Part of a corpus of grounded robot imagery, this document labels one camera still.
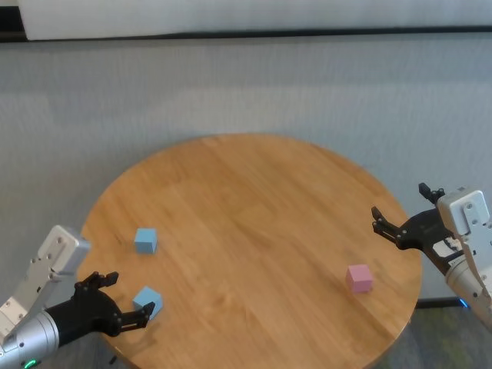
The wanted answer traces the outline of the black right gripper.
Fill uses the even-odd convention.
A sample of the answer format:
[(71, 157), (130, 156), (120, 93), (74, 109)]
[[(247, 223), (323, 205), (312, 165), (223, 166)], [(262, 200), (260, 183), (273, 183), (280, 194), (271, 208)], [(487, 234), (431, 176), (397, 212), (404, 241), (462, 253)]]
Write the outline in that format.
[[(423, 182), (418, 185), (418, 190), (431, 203), (437, 203), (439, 198), (445, 196), (443, 188), (431, 190)], [(444, 257), (434, 250), (435, 244), (446, 238), (454, 238), (453, 233), (444, 227), (437, 209), (416, 214), (400, 227), (390, 223), (375, 206), (371, 208), (371, 215), (375, 234), (392, 242), (402, 251), (408, 249), (421, 251), (442, 275), (450, 270), (450, 262), (461, 256), (461, 251), (454, 251), (451, 255)]]

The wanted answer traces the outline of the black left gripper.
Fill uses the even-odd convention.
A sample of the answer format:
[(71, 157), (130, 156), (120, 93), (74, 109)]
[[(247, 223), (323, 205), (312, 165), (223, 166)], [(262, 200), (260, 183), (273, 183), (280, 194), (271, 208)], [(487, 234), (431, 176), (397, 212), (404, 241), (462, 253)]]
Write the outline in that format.
[(117, 283), (119, 273), (97, 271), (75, 284), (70, 299), (49, 307), (46, 312), (58, 332), (58, 345), (65, 346), (87, 334), (98, 332), (116, 337), (120, 333), (143, 329), (150, 321), (155, 303), (136, 311), (122, 313), (117, 304), (101, 289)]

